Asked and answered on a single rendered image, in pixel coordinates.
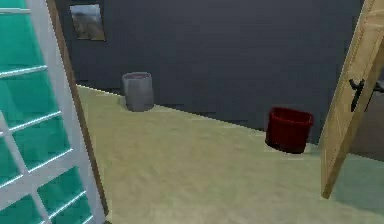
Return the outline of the white glass-paned door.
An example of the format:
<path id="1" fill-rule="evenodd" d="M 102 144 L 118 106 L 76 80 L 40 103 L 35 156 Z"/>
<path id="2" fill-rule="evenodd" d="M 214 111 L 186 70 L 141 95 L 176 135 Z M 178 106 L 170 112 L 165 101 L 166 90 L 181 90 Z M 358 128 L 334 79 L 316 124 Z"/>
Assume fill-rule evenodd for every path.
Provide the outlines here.
<path id="1" fill-rule="evenodd" d="M 54 0 L 0 0 L 0 224 L 107 224 Z"/>

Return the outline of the grey trash can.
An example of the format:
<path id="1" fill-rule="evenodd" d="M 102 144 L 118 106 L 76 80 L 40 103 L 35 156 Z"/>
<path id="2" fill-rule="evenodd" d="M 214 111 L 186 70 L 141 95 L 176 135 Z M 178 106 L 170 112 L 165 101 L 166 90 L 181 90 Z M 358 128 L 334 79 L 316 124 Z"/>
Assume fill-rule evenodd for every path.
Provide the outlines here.
<path id="1" fill-rule="evenodd" d="M 144 112 L 154 106 L 152 76 L 148 72 L 130 72 L 122 76 L 125 104 L 132 112 Z"/>

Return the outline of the red trash can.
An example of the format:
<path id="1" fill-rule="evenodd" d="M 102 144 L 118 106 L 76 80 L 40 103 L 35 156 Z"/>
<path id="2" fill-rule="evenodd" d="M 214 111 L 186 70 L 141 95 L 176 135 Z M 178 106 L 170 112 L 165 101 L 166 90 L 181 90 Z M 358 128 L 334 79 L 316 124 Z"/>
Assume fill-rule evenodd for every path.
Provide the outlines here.
<path id="1" fill-rule="evenodd" d="M 313 122 L 311 113 L 273 107 L 268 116 L 265 143 L 279 151 L 302 154 Z"/>

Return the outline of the light wooden door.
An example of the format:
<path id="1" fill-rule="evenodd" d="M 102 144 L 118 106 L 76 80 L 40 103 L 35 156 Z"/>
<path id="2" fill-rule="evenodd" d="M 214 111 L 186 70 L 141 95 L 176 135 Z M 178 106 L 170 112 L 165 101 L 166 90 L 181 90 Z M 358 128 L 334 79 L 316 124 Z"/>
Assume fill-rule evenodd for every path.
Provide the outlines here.
<path id="1" fill-rule="evenodd" d="M 364 0 L 319 138 L 321 196 L 329 198 L 384 67 L 384 0 Z"/>

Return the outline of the framed wall picture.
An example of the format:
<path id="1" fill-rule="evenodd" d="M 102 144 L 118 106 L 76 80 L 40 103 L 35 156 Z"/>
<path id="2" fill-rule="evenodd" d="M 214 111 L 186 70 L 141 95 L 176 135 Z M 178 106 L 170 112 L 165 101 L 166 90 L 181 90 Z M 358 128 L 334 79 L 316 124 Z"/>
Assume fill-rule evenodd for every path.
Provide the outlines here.
<path id="1" fill-rule="evenodd" d="M 101 7 L 99 4 L 71 5 L 70 12 L 78 40 L 105 40 Z"/>

